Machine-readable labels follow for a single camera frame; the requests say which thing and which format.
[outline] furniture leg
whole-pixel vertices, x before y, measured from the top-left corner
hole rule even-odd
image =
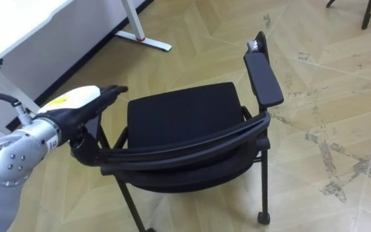
[[[140,19],[138,18],[138,14],[135,11],[134,4],[131,0],[122,0],[122,5],[124,6],[124,9],[127,13],[129,23],[133,27],[134,34],[124,32],[124,31],[119,31],[115,35],[126,38],[126,39],[130,39],[132,41],[136,41],[142,44],[146,44],[154,48],[159,48],[167,52],[171,50],[170,44],[156,41],[153,39],[149,39],[144,35],[144,31],[142,29]]]
[[[20,100],[22,104],[27,107],[32,113],[36,114],[39,106],[22,92],[16,85],[14,85],[1,71],[0,71],[0,87],[2,87],[7,94]]]
[[[371,17],[371,0],[368,0],[365,18],[363,19],[363,24],[361,25],[362,30],[366,30],[368,22],[370,21],[370,17]]]
[[[258,213],[257,221],[260,224],[270,224],[268,203],[268,151],[262,151],[262,204],[263,211]]]
[[[127,188],[126,183],[121,182],[117,178],[115,178],[115,179],[117,180],[117,183],[120,186],[122,195],[124,196],[124,199],[127,202],[128,209],[131,212],[131,215],[133,215],[133,218],[134,218],[135,224],[137,225],[138,231],[139,232],[155,232],[155,230],[153,228],[149,228],[147,230],[144,228],[144,225],[143,225],[143,223],[141,221],[140,215],[139,215],[139,213],[137,211],[137,208],[135,207],[133,198],[129,194],[129,191],[128,191],[128,188]]]
[[[99,142],[101,144],[101,147],[102,148],[110,148],[109,143],[107,141],[106,134],[104,133],[104,130],[102,129],[102,126],[99,127],[98,136],[99,136]],[[141,221],[140,215],[137,211],[137,208],[135,207],[133,198],[129,194],[127,184],[122,182],[121,180],[117,179],[117,177],[115,177],[115,180],[117,181],[117,184],[119,185],[119,187],[121,189],[121,193],[122,193],[122,195],[124,196],[124,199],[127,202],[128,209],[129,209],[129,211],[131,212],[131,215],[134,218],[134,221],[135,221],[135,224],[137,225],[138,231],[139,232],[155,232],[155,230],[153,228],[149,228],[147,230],[144,228],[144,225]]]
[[[335,0],[330,0],[330,1],[327,3],[326,7],[329,8],[329,7],[334,3],[334,1],[335,1]]]

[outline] black seat cushion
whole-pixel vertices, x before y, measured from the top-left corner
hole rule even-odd
[[[128,104],[128,148],[185,142],[243,121],[231,82],[144,97]]]
[[[243,121],[242,107],[231,82],[144,97],[128,105],[128,148],[195,140]],[[116,171],[114,175],[150,191],[196,191],[238,177],[251,167],[257,154],[255,146],[246,144],[199,163],[153,171]]]

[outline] chair armrest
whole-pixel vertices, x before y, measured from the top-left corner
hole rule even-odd
[[[244,62],[249,72],[251,88],[257,96],[260,108],[268,108],[283,103],[283,93],[280,85],[262,53],[244,55]]]

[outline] chair wheel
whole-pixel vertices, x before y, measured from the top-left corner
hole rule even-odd
[[[259,212],[257,216],[257,221],[260,224],[268,225],[270,224],[270,215],[269,214],[264,215],[263,212]]]

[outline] parquet floor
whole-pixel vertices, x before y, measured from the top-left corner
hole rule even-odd
[[[271,224],[257,224],[260,169],[216,188],[164,195],[129,186],[159,232],[371,231],[371,22],[366,0],[156,0],[140,18],[164,53],[113,39],[58,94],[97,84],[129,86],[103,116],[115,141],[131,99],[232,81],[256,112],[243,63],[263,30],[285,103],[271,109]],[[63,146],[26,183],[11,231],[121,231],[136,227],[111,177]]]

